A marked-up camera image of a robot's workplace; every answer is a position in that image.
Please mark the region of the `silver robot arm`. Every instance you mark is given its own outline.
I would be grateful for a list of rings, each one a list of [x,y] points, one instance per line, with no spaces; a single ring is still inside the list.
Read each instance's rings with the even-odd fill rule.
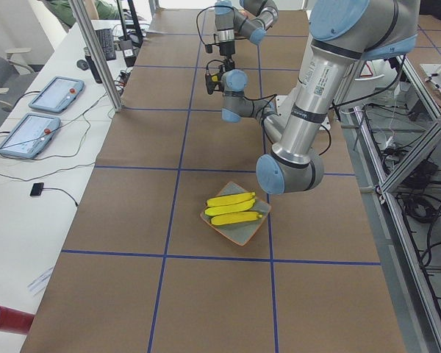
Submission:
[[[274,1],[240,1],[240,6],[254,17],[249,18],[231,1],[215,2],[215,44],[223,57],[224,71],[235,69],[235,35],[259,45],[266,32],[278,20],[279,11]]]
[[[209,93],[223,94],[221,117],[238,122],[256,119],[272,140],[268,154],[256,164],[257,181],[269,194],[315,188],[324,174],[323,161],[312,148],[321,124],[349,66],[359,60],[390,59],[409,53],[416,44],[418,1],[318,1],[309,17],[309,48],[298,83],[276,112],[270,99],[249,99],[246,74],[235,68],[234,42],[244,37],[261,43],[278,20],[273,1],[215,3],[215,45],[220,68],[205,76]]]

